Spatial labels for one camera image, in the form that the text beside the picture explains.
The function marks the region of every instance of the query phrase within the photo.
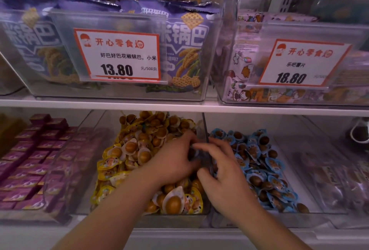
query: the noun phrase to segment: price number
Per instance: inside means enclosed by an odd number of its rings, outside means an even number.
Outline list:
[[[286,72],[286,73],[280,73],[278,74],[278,79],[276,81],[276,83],[290,83],[290,84],[301,84],[302,82],[304,82],[305,78],[306,78],[306,74],[300,74],[300,73],[295,73],[291,79],[289,79],[290,77],[290,73]]]
[[[130,65],[126,65],[126,66],[118,65],[117,72],[114,70],[114,67],[111,64],[101,65],[101,67],[103,68],[105,75],[120,75],[120,76],[132,76],[133,75],[133,70]]]

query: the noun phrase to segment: red-bordered price tag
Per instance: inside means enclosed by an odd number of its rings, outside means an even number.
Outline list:
[[[260,85],[323,87],[352,45],[277,39]]]
[[[91,80],[161,80],[158,34],[93,29],[74,29],[74,34]]]

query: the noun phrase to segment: hand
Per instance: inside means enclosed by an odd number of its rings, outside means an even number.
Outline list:
[[[196,135],[186,131],[180,138],[166,143],[144,167],[159,176],[160,186],[176,183],[201,166],[198,159],[191,162],[188,160],[190,143],[194,142],[197,142]]]
[[[197,143],[193,147],[209,152],[217,161],[218,179],[205,168],[201,168],[197,176],[213,206],[233,223],[241,224],[240,215],[259,209],[260,204],[252,194],[231,146],[218,139],[209,140],[211,144]]]

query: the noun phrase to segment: right hand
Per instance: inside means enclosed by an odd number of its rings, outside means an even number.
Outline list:
[[[213,206],[234,224],[242,223],[245,212],[253,212],[261,206],[252,194],[247,180],[226,141],[209,138],[208,143],[196,143],[193,147],[209,152],[217,161],[218,179],[209,170],[201,168],[197,176]]]

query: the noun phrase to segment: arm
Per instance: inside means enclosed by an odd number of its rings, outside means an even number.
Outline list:
[[[212,138],[210,142],[212,144],[198,143],[194,147],[208,151],[217,161],[218,179],[205,168],[197,172],[214,207],[236,224],[258,250],[311,250],[261,207],[229,144]]]
[[[190,142],[196,136],[187,131],[166,144],[146,165],[129,177],[52,250],[122,250],[147,204],[160,187],[188,177],[200,167],[189,162]]]

